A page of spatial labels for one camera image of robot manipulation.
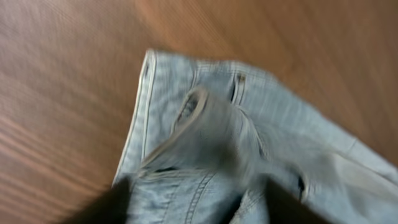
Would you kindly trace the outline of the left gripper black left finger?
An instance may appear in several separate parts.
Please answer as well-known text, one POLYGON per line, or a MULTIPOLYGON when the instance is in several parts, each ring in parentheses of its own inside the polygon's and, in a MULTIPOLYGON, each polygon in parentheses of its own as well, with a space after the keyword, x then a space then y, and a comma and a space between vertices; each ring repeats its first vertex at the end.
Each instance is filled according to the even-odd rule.
POLYGON ((63 224, 124 224, 127 220, 131 181, 123 178, 63 224))

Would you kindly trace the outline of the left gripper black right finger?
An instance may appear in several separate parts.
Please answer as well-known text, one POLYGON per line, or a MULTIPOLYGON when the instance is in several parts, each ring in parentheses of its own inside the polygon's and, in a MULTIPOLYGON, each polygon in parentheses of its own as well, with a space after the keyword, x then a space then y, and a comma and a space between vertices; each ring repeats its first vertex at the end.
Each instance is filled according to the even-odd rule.
POLYGON ((270 224, 328 223, 273 180, 267 182, 265 192, 270 224))

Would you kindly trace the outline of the light blue denim shorts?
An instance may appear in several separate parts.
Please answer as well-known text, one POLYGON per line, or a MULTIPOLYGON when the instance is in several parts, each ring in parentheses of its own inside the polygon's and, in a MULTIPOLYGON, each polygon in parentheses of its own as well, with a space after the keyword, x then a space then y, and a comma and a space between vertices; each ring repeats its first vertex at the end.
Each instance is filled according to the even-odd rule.
POLYGON ((149 50, 116 180, 128 223, 269 223, 271 184, 331 223, 396 223, 397 169, 270 73, 149 50))

